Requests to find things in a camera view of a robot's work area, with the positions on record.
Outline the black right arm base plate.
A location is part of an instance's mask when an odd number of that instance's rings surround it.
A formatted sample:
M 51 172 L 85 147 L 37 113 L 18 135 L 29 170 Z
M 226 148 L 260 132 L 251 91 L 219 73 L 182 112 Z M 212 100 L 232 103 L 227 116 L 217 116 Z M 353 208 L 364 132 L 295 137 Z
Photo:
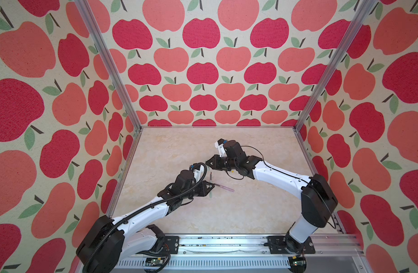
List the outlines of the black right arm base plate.
M 294 255 L 316 253 L 311 237 L 308 237 L 304 243 L 299 243 L 290 235 L 287 237 L 287 239 L 284 235 L 268 236 L 267 242 L 264 243 L 264 246 L 269 248 L 271 254 Z

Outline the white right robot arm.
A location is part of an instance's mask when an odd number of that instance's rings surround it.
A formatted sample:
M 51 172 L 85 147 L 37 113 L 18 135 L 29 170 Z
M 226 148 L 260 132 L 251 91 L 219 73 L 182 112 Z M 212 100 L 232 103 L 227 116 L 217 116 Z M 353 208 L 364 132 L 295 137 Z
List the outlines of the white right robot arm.
M 285 235 L 285 246 L 291 253 L 303 249 L 308 238 L 324 228 L 338 200 L 327 180 L 319 174 L 304 176 L 277 168 L 260 157 L 221 157 L 214 155 L 206 165 L 217 171 L 236 170 L 240 175 L 267 182 L 301 200 L 301 215 Z

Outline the purple pen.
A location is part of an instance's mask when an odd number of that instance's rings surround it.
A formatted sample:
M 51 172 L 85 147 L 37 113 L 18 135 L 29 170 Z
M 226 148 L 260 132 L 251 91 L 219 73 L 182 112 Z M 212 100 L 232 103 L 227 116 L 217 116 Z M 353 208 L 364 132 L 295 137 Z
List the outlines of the purple pen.
M 233 190 L 233 189 L 231 189 L 231 188 L 228 188 L 228 187 L 226 187 L 226 186 L 223 186 L 223 185 L 220 185 L 220 184 L 215 184 L 217 187 L 219 187 L 219 188 L 221 188 L 221 189 L 223 189 L 223 190 L 226 190 L 226 191 L 230 191 L 230 192 L 235 192 L 235 190 Z

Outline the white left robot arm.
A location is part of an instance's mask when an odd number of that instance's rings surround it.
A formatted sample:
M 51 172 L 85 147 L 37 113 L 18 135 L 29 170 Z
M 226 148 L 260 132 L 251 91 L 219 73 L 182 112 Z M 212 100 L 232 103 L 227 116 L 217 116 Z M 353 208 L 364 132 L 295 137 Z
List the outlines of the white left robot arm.
M 77 248 L 84 273 L 109 273 L 125 258 L 134 254 L 154 258 L 148 273 L 161 271 L 177 253 L 178 238 L 167 237 L 154 224 L 195 197 L 205 197 L 214 184 L 205 181 L 207 166 L 195 163 L 182 170 L 175 182 L 167 185 L 150 202 L 120 217 L 98 218 Z

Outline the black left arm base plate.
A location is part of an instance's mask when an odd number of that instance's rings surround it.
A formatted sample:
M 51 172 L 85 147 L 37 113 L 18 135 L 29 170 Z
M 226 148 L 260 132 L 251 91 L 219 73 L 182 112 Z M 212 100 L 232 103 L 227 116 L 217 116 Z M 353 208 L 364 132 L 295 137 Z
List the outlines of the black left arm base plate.
M 176 255 L 179 249 L 179 236 L 165 236 L 161 239 L 161 248 L 158 254 L 161 255 Z

